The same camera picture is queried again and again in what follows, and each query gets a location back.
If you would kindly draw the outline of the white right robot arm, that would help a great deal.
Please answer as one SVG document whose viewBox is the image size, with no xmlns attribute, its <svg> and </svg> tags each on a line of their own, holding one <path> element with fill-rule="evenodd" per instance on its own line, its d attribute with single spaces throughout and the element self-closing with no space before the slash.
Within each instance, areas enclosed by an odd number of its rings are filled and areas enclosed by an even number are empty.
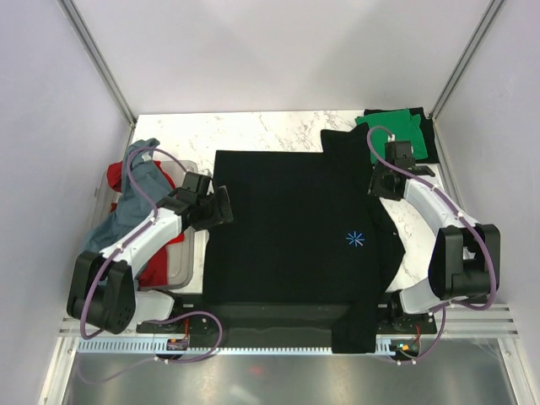
<svg viewBox="0 0 540 405">
<path fill-rule="evenodd" d="M 421 215 L 435 236 L 427 278 L 402 289 L 398 304 L 386 311 L 388 326 L 406 332 L 417 314 L 458 304 L 483 311 L 494 302 L 500 286 L 500 230 L 464 213 L 440 187 L 427 166 L 405 175 L 376 163 L 368 193 L 404 200 Z"/>
</svg>

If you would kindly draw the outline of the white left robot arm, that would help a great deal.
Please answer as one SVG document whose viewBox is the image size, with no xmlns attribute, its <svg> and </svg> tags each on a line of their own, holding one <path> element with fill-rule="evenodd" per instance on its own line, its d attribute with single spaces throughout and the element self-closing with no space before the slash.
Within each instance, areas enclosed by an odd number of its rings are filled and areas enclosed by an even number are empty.
<svg viewBox="0 0 540 405">
<path fill-rule="evenodd" d="M 234 220 L 226 186 L 204 196 L 184 188 L 164 197 L 140 225 L 99 252 L 75 261 L 67 314 L 79 320 L 82 338 L 119 334 L 133 323 L 159 324 L 178 331 L 185 311 L 169 293 L 138 291 L 135 280 L 149 259 L 185 230 L 210 230 Z"/>
</svg>

